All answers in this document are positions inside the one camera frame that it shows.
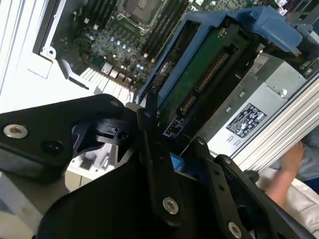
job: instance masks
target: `screw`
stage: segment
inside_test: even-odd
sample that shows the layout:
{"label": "screw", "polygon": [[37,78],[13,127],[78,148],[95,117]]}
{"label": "screw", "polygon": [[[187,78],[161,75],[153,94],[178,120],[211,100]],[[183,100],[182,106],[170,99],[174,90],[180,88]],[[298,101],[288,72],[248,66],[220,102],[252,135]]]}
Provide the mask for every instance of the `screw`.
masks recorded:
{"label": "screw", "polygon": [[119,103],[117,103],[116,101],[111,101],[111,104],[114,106],[120,106]]}
{"label": "screw", "polygon": [[150,112],[145,111],[144,114],[145,114],[147,117],[149,117],[149,118],[152,117],[151,114],[150,114]]}
{"label": "screw", "polygon": [[129,133],[123,131],[119,133],[119,139],[127,139],[129,137]]}
{"label": "screw", "polygon": [[227,163],[227,164],[231,164],[231,160],[227,157],[224,157],[224,161]]}
{"label": "screw", "polygon": [[176,215],[178,213],[178,204],[171,197],[166,197],[163,199],[163,207],[172,215]]}
{"label": "screw", "polygon": [[41,144],[42,150],[52,156],[60,155],[63,152],[63,144],[56,140],[46,140]]}
{"label": "screw", "polygon": [[201,138],[198,139],[198,142],[199,142],[201,145],[205,145],[205,141],[202,140]]}
{"label": "screw", "polygon": [[228,223],[228,229],[230,230],[230,232],[234,235],[234,237],[240,239],[242,234],[241,231],[239,229],[239,227],[234,224],[233,222],[229,222]]}
{"label": "screw", "polygon": [[9,138],[22,139],[28,135],[28,130],[19,124],[9,124],[4,127],[3,133]]}
{"label": "screw", "polygon": [[282,89],[280,92],[279,92],[279,95],[281,97],[285,97],[287,95],[288,91],[286,89]]}

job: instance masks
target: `warning label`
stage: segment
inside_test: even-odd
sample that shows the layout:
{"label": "warning label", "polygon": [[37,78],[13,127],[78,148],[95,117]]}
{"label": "warning label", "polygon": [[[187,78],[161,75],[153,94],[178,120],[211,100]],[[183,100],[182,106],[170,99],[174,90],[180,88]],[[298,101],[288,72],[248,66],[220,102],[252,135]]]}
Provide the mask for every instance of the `warning label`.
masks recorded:
{"label": "warning label", "polygon": [[238,116],[226,127],[241,138],[246,137],[267,115],[248,104]]}

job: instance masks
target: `metal panel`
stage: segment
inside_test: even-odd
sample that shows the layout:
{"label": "metal panel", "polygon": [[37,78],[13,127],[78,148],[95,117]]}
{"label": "metal panel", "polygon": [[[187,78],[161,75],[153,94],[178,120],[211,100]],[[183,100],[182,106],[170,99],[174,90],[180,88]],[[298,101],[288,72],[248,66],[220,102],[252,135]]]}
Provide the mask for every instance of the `metal panel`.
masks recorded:
{"label": "metal panel", "polygon": [[[199,136],[208,141],[213,135],[208,142],[213,154],[234,156],[305,82],[302,75],[287,62],[268,54],[261,54],[250,72],[207,122]],[[245,136],[240,137],[226,127],[248,104],[259,109],[267,117]]]}
{"label": "metal panel", "polygon": [[319,124],[319,74],[258,136],[234,157],[242,170],[261,170]]}
{"label": "metal panel", "polygon": [[34,233],[52,204],[69,193],[64,179],[42,185],[18,176],[0,173],[0,198]]}
{"label": "metal panel", "polygon": [[5,0],[0,4],[0,93],[15,85],[18,65],[30,55],[48,0]]}

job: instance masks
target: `hand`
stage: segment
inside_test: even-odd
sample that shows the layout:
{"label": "hand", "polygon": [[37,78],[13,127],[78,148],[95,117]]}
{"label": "hand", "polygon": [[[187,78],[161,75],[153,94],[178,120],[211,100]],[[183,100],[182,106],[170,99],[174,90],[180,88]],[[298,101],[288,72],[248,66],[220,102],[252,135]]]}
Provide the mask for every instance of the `hand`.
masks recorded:
{"label": "hand", "polygon": [[304,145],[299,141],[281,157],[281,171],[289,172],[295,177],[303,157]]}

